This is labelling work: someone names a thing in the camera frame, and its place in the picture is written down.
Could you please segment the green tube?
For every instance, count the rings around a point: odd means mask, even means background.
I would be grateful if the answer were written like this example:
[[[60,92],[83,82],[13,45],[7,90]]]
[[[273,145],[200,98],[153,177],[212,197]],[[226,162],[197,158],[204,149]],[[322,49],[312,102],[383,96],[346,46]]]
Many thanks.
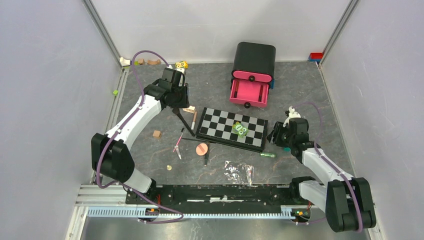
[[[261,152],[259,155],[261,157],[265,157],[265,158],[275,158],[276,157],[275,153],[268,153],[268,152]]]

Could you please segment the beige white makeup pen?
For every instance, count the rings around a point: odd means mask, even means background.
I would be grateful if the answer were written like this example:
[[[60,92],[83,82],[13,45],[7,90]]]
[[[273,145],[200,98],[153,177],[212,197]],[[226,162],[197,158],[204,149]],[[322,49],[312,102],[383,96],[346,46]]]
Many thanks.
[[[192,119],[191,128],[190,128],[191,130],[194,130],[194,128],[195,128],[196,120],[197,120],[197,115],[198,115],[198,112],[195,111],[193,113],[193,119]]]

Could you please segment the black eyeliner pencil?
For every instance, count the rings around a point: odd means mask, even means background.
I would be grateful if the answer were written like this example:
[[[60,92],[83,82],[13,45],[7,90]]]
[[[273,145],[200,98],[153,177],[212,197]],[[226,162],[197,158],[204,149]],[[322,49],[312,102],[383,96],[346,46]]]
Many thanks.
[[[207,146],[207,148],[206,148],[206,153],[204,155],[204,166],[208,165],[210,150],[211,150],[209,142],[206,142],[206,146]]]

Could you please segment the red lip gloss tube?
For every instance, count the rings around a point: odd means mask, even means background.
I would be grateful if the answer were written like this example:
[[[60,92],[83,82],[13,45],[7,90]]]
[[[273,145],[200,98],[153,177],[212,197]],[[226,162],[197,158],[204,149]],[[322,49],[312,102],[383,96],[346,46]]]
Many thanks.
[[[262,102],[262,98],[263,98],[263,89],[264,89],[264,86],[263,86],[263,85],[261,85],[261,86],[260,86],[260,89],[259,89],[259,95],[258,95],[258,101],[259,101],[259,102]]]

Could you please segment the dark red pencil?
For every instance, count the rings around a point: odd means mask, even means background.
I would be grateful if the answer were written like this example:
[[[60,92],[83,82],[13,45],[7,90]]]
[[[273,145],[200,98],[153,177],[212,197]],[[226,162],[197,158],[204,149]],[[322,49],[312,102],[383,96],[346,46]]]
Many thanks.
[[[234,97],[234,98],[237,98],[237,95],[238,95],[238,85],[234,87],[234,94],[233,94],[233,97]]]

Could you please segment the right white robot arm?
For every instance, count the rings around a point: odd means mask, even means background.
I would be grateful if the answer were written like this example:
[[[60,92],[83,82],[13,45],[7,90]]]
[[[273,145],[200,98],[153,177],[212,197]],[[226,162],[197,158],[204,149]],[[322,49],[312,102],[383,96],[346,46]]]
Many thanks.
[[[325,214],[329,227],[336,233],[371,229],[377,217],[369,182],[337,166],[318,143],[310,140],[309,122],[291,106],[284,122],[276,122],[267,140],[289,149],[317,179],[297,177],[291,182],[289,199],[295,204],[309,201]]]

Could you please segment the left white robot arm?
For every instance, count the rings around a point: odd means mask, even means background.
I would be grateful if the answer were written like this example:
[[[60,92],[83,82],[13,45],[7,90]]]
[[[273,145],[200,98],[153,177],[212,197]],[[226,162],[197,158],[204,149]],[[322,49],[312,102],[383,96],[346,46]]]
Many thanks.
[[[138,191],[145,204],[157,198],[155,181],[135,167],[130,149],[147,124],[169,107],[184,125],[180,109],[189,107],[189,89],[185,70],[166,67],[161,78],[147,85],[132,109],[106,133],[91,139],[91,164],[96,178],[106,176],[114,183]]]

